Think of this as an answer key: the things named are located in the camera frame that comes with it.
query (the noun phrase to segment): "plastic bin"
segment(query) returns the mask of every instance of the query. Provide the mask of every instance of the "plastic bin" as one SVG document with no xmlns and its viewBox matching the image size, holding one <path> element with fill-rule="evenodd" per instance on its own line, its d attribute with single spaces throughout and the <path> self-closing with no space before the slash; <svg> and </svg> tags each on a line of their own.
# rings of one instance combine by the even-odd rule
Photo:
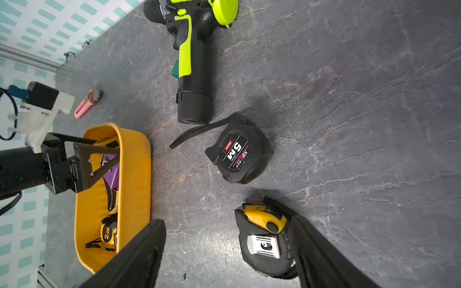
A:
<svg viewBox="0 0 461 288">
<path fill-rule="evenodd" d="M 104 146 L 118 141 L 120 147 L 120 180 L 117 192 L 116 252 L 85 248 L 85 244 L 100 238 L 101 220 L 107 211 L 107 193 L 101 178 L 93 187 L 77 194 L 75 206 L 75 249 L 85 268 L 96 273 L 106 265 L 150 221 L 151 146 L 141 132 L 119 128 L 105 123 L 89 128 L 84 138 L 97 140 L 94 145 Z M 102 155 L 91 155 L 93 171 L 101 164 Z"/>
</svg>

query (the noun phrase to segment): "marble countertop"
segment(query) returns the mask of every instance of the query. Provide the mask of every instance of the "marble countertop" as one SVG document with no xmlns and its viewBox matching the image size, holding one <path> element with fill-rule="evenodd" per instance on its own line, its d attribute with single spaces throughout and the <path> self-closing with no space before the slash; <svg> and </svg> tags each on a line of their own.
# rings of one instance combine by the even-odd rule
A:
<svg viewBox="0 0 461 288">
<path fill-rule="evenodd" d="M 191 127 L 177 122 L 178 52 L 141 7 L 58 70 L 75 106 L 92 87 L 104 95 L 54 128 L 113 122 L 150 139 L 152 218 L 168 232 L 157 287 L 299 286 L 242 260 L 232 211 L 263 196 L 382 287 L 459 287 L 460 12 L 450 0 L 240 1 L 232 28 L 213 35 L 213 120 L 243 111 L 271 140 L 248 185 L 224 181 L 204 154 L 224 128 L 168 147 Z M 65 249 L 74 198 L 49 200 L 46 272 L 60 287 L 90 275 Z"/>
</svg>

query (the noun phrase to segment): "pink utility knife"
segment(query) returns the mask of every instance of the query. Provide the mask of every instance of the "pink utility knife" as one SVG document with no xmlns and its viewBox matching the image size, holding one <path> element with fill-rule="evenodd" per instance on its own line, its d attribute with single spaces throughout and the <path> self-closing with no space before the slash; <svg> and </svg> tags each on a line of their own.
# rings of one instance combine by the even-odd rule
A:
<svg viewBox="0 0 461 288">
<path fill-rule="evenodd" d="M 98 89 L 92 89 L 90 92 L 85 96 L 83 101 L 80 105 L 75 109 L 74 116 L 75 118 L 80 118 L 91 106 L 98 102 L 99 98 L 101 98 L 102 93 Z"/>
</svg>

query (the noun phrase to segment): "patterned wall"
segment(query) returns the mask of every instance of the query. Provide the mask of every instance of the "patterned wall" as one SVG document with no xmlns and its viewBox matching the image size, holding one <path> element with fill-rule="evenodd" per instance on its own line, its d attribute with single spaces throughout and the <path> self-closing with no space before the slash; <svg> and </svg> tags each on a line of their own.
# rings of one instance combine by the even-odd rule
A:
<svg viewBox="0 0 461 288">
<path fill-rule="evenodd" d="M 0 58 L 0 85 L 26 87 L 38 81 L 54 87 L 55 74 Z M 6 119 L 13 113 L 10 100 L 0 98 L 0 134 L 8 135 L 12 123 Z M 24 135 L 11 141 L 0 141 L 0 150 L 24 147 Z M 21 200 L 7 214 L 0 216 L 0 288 L 36 288 L 38 266 L 46 257 L 48 190 L 38 186 L 23 191 Z M 0 201 L 0 207 L 11 199 Z"/>
<path fill-rule="evenodd" d="M 0 0 L 0 43 L 62 64 L 143 1 Z"/>
</svg>

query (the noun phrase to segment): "black tape measure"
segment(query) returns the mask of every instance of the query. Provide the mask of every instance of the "black tape measure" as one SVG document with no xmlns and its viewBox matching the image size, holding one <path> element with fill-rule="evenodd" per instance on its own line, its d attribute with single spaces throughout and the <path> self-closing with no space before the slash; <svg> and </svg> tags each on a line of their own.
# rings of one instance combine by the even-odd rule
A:
<svg viewBox="0 0 461 288">
<path fill-rule="evenodd" d="M 238 112 L 218 122 L 187 130 L 170 148 L 174 149 L 192 137 L 226 124 L 229 125 L 216 144 L 207 148 L 205 154 L 217 165 L 225 180 L 246 184 L 261 175 L 274 152 L 266 135 Z"/>
<path fill-rule="evenodd" d="M 234 211 L 242 258 L 259 273 L 278 279 L 294 279 L 297 271 L 292 266 L 289 221 L 271 201 L 265 197 L 265 207 L 243 203 Z"/>
</svg>

